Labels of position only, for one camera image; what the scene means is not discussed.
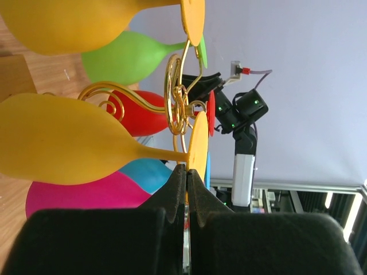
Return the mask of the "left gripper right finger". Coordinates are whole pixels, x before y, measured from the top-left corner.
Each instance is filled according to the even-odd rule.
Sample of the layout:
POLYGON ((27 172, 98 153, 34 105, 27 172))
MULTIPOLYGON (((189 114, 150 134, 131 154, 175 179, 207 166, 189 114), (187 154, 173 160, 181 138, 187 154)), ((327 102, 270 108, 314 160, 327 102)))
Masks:
POLYGON ((324 214, 234 212, 187 175, 192 274, 361 274, 340 225, 324 214))

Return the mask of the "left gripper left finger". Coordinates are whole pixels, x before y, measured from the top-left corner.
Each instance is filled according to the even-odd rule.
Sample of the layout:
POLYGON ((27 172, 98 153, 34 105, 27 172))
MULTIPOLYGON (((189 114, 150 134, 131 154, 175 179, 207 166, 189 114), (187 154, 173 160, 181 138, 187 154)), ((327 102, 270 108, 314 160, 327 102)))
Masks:
POLYGON ((53 209, 23 225, 3 274, 182 274, 186 168, 134 209, 53 209))

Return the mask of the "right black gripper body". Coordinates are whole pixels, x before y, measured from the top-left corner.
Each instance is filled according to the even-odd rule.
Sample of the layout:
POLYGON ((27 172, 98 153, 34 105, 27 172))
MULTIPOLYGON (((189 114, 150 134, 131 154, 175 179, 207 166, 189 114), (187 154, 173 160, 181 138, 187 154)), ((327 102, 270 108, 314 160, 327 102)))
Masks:
POLYGON ((217 72, 209 76, 202 76, 197 83, 195 83, 191 90, 189 86, 194 83, 197 76, 184 74, 182 76, 182 83, 188 91, 189 100, 207 100, 211 91, 214 92, 216 98, 225 98, 223 87, 225 81, 221 78, 221 73, 217 72))

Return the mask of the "pink wine glass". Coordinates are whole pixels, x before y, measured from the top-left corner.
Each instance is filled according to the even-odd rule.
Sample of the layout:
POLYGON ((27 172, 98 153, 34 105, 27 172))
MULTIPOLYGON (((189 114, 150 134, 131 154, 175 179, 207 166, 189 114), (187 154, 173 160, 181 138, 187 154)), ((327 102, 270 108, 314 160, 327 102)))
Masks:
POLYGON ((30 185, 25 213, 29 218, 45 209, 125 209, 135 208, 151 194, 131 178, 117 171, 94 182, 64 186, 42 182, 30 185))

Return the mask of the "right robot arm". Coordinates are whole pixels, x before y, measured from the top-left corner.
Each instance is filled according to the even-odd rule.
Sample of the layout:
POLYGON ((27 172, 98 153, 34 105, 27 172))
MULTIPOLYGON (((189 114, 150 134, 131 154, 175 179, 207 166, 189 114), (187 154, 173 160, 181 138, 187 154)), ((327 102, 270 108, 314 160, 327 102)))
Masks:
POLYGON ((236 211, 244 211, 251 206, 258 140, 256 121, 268 112, 268 105, 257 88, 271 71, 241 68, 240 73, 260 74, 262 77, 254 88, 235 94, 232 100, 223 92, 227 82, 221 78, 220 73, 201 77, 198 82, 194 82, 196 76, 185 74, 182 78, 185 88, 193 85, 189 92, 189 102, 210 102, 209 129, 223 135, 231 133, 235 140, 231 202, 236 211))

